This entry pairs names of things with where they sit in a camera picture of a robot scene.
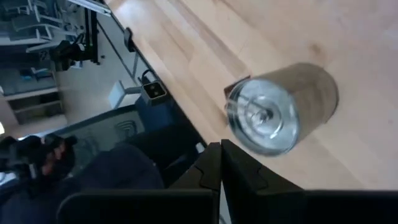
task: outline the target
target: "desk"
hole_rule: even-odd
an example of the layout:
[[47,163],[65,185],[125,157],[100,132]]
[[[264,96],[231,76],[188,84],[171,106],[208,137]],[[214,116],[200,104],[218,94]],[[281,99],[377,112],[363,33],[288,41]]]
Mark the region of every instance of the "desk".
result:
[[106,0],[206,142],[223,88],[295,62],[330,72],[335,115],[288,154],[250,155],[306,189],[398,189],[398,1]]

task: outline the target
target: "cylindrical tin can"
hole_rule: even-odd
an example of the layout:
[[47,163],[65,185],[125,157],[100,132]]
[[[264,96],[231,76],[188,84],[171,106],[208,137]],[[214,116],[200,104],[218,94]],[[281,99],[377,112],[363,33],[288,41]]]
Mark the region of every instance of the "cylindrical tin can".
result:
[[324,69],[298,63],[236,84],[227,97],[228,122],[250,150],[289,152],[334,113],[338,89]]

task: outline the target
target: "wooden table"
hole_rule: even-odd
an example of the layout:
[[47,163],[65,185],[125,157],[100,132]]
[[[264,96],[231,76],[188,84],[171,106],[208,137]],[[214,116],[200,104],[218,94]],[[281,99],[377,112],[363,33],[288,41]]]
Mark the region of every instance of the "wooden table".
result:
[[335,115],[286,155],[248,152],[306,189],[398,189],[398,1],[106,2],[207,142],[237,142],[224,87],[312,62],[338,84]]

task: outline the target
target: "can lid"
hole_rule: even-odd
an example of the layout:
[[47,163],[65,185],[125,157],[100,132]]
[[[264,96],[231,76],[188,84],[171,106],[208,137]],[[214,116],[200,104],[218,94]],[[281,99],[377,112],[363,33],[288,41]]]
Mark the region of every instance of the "can lid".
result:
[[299,118],[289,93],[263,78],[238,83],[229,94],[229,126],[249,149],[276,156],[291,150],[299,135]]

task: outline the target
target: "floor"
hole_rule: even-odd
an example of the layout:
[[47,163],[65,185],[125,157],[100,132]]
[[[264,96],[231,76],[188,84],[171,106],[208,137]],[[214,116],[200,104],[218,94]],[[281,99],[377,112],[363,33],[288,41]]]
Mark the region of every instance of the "floor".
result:
[[[56,74],[68,124],[109,111],[108,95],[118,80],[125,88],[136,86],[131,78],[135,53],[125,48],[123,32],[112,18],[101,14],[97,16],[98,55],[104,55],[104,58],[99,58],[100,65],[83,62],[83,68],[70,68]],[[142,74],[146,69],[139,58],[136,74]],[[121,106],[131,105],[137,98],[138,95],[127,95]]]

